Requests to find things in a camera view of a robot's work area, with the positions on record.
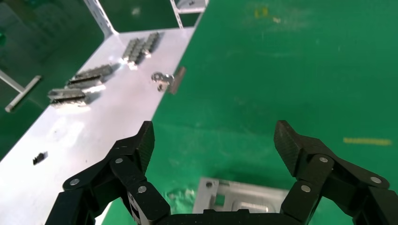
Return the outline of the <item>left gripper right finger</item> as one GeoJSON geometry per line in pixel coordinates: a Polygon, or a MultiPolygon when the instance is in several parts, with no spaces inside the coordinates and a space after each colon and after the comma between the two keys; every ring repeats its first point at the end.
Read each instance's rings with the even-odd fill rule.
{"type": "Polygon", "coordinates": [[[325,197],[355,225],[397,224],[398,196],[382,176],[339,158],[321,140],[298,134],[284,120],[276,123],[274,144],[296,179],[282,214],[307,225],[325,197]]]}

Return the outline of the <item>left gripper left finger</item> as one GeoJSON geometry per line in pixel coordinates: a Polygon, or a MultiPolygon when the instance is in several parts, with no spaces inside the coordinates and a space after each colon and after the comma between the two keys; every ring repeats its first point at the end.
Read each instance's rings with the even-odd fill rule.
{"type": "Polygon", "coordinates": [[[118,198],[139,225],[169,216],[169,204],[145,176],[154,143],[151,121],[144,121],[136,135],[116,141],[101,161],[63,183],[46,224],[93,225],[118,198]]]}

